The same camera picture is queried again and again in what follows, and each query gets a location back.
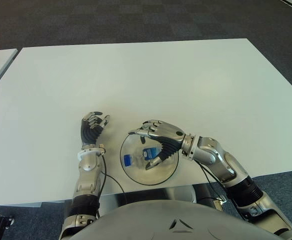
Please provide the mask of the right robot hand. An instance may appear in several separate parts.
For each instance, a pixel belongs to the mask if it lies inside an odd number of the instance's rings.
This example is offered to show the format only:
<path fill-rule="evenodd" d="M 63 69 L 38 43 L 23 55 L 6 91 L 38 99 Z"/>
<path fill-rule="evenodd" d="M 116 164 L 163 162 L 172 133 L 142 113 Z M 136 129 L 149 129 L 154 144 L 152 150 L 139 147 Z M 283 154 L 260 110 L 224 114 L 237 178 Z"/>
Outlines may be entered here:
<path fill-rule="evenodd" d="M 153 119 L 145 121 L 140 128 L 133 129 L 128 134 L 149 138 L 161 144 L 161 151 L 147 163 L 146 170 L 154 168 L 178 152 L 186 135 L 182 129 L 172 124 Z"/>

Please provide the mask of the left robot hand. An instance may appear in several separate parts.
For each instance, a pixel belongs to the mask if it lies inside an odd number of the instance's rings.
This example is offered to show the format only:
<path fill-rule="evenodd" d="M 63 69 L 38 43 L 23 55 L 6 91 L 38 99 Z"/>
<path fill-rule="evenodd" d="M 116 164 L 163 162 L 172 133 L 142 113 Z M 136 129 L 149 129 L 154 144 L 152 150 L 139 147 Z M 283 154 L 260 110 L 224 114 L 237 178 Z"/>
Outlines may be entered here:
<path fill-rule="evenodd" d="M 91 111 L 82 118 L 80 129 L 82 149 L 89 145 L 96 145 L 97 139 L 109 123 L 110 115 L 101 118 L 102 115 L 102 112 Z"/>

